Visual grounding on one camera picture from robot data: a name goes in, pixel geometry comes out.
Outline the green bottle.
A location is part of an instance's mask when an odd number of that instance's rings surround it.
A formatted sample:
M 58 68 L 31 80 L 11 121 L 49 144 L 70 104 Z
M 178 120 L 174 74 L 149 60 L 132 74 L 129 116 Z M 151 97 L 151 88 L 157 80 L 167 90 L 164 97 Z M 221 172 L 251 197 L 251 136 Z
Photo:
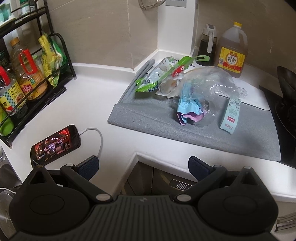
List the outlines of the green bottle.
M 7 113 L 5 112 L 5 110 L 2 107 L 0 107 L 0 112 L 1 112 L 1 119 L 0 119 L 0 121 L 2 123 L 3 120 L 7 116 Z M 0 129 L 1 136 L 7 136 L 7 135 L 9 135 L 12 132 L 13 129 L 14 129 L 13 122 L 11 121 L 10 118 L 7 118 L 4 121 L 3 125 L 1 126 L 1 129 Z

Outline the yellow green snack bag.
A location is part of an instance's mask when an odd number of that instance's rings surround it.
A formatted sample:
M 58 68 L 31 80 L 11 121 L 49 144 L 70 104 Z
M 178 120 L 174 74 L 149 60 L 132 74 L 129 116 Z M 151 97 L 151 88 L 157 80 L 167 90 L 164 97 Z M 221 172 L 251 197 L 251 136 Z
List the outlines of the yellow green snack bag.
M 67 57 L 64 55 L 59 45 L 46 32 L 43 32 L 38 41 L 42 47 L 44 75 L 46 77 L 51 75 L 51 77 L 48 78 L 48 81 L 53 87 L 56 87 L 60 75 L 60 71 L 57 71 L 57 69 L 66 64 Z

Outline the light blue stick packet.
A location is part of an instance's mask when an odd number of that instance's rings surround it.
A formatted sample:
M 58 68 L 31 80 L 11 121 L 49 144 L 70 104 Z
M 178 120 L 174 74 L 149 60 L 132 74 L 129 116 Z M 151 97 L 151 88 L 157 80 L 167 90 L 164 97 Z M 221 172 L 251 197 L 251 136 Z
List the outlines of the light blue stick packet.
M 220 125 L 220 129 L 233 134 L 238 124 L 241 100 L 239 98 L 229 98 L 227 107 Z

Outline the black wok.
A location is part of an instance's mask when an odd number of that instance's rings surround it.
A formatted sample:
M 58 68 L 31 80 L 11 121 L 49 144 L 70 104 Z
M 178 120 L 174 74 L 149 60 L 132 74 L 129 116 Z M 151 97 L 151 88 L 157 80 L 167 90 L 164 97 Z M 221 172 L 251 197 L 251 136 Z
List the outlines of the black wok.
M 277 66 L 282 96 L 259 86 L 269 105 L 280 144 L 280 162 L 295 168 L 295 73 Z

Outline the green white snack bag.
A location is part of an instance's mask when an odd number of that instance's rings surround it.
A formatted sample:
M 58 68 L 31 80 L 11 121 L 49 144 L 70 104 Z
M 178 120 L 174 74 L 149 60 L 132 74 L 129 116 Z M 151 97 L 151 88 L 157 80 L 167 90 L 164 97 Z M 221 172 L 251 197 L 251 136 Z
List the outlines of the green white snack bag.
M 186 70 L 193 62 L 208 62 L 210 57 L 207 55 L 198 55 L 195 57 L 185 56 L 180 60 L 174 56 L 165 57 L 155 68 L 153 68 L 144 77 L 135 81 L 136 92 L 152 92 L 156 90 L 162 82 L 169 77 L 175 78 Z

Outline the white orange snack pouch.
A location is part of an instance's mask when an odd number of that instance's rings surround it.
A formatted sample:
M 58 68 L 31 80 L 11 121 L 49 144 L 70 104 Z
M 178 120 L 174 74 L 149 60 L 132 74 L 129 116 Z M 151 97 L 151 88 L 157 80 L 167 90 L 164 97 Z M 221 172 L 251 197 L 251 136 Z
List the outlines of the white orange snack pouch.
M 166 77 L 159 85 L 156 95 L 165 96 L 167 99 L 180 95 L 185 81 L 185 74 L 193 70 L 194 66 L 180 66 L 171 75 Z

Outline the clear plastic zip bag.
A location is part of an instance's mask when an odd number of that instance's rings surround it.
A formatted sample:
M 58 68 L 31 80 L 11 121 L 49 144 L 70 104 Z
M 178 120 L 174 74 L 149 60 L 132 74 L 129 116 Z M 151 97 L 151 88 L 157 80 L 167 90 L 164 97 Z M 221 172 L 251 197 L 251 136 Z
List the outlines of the clear plastic zip bag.
M 189 120 L 187 124 L 190 123 L 200 127 L 211 124 L 216 119 L 220 108 L 218 101 L 220 95 L 224 95 L 227 98 L 240 99 L 240 92 L 231 75 L 218 67 L 193 69 L 185 74 L 184 84 L 186 82 L 191 83 L 192 87 L 194 87 L 193 97 L 197 97 L 201 101 L 202 106 L 208 111 L 201 121 L 194 123 Z M 176 114 L 180 95 L 173 97 Z

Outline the yellow label cooking wine jug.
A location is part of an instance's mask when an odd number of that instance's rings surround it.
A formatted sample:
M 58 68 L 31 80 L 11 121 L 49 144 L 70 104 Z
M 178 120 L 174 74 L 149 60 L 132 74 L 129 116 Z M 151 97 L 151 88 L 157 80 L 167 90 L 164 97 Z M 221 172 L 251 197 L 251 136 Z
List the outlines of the yellow label cooking wine jug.
M 222 68 L 232 77 L 241 76 L 248 55 L 248 40 L 242 24 L 234 22 L 218 40 L 214 66 Z

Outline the black smartphone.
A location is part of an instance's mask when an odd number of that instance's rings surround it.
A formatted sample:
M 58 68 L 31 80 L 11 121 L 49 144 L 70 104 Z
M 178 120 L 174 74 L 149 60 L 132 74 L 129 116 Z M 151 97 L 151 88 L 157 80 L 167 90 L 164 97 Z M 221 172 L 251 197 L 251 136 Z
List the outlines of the black smartphone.
M 75 125 L 69 125 L 42 141 L 30 150 L 31 166 L 46 166 L 81 146 L 81 138 Z

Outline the grey drying mat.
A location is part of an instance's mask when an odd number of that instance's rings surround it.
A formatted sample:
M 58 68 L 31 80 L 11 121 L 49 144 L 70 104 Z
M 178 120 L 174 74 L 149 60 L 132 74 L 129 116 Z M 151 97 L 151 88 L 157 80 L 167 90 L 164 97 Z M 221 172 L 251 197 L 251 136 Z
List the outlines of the grey drying mat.
M 238 124 L 233 134 L 220 129 L 229 98 L 219 96 L 216 119 L 200 127 L 181 125 L 174 98 L 154 92 L 136 92 L 131 83 L 108 118 L 112 125 L 224 152 L 280 161 L 280 144 L 273 116 L 241 101 Z

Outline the blue purple snack packets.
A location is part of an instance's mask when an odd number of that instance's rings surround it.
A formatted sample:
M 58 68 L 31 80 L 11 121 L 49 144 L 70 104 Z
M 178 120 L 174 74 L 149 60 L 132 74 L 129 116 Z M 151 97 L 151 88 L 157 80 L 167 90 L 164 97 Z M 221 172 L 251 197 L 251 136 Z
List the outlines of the blue purple snack packets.
M 181 125 L 186 125 L 188 121 L 197 123 L 207 114 L 207 110 L 202 106 L 197 97 L 193 97 L 194 87 L 186 82 L 183 85 L 177 107 L 177 117 Z

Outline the red cap sauce bottle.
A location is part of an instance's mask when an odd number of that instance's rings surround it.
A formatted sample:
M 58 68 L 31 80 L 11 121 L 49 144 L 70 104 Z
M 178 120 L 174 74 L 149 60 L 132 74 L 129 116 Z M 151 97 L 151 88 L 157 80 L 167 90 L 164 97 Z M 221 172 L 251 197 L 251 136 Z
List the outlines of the red cap sauce bottle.
M 14 75 L 1 66 L 1 105 L 7 114 L 13 118 L 22 118 L 27 110 L 27 101 L 21 101 L 25 97 Z

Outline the dark soy sauce dispenser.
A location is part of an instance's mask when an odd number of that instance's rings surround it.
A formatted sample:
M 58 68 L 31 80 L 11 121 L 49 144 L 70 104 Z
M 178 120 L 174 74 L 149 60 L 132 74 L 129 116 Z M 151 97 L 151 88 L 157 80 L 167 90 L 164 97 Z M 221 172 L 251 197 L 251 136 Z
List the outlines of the dark soy sauce dispenser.
M 215 50 L 217 44 L 217 32 L 214 25 L 206 24 L 203 32 L 198 51 L 197 63 L 203 66 L 213 66 Z

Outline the metal mesh strainer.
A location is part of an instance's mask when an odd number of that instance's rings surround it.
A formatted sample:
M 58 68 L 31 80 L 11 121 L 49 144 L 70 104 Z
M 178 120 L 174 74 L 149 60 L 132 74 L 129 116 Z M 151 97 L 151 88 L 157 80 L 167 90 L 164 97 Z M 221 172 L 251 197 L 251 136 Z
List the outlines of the metal mesh strainer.
M 161 6 L 165 0 L 138 0 L 141 9 L 149 10 Z

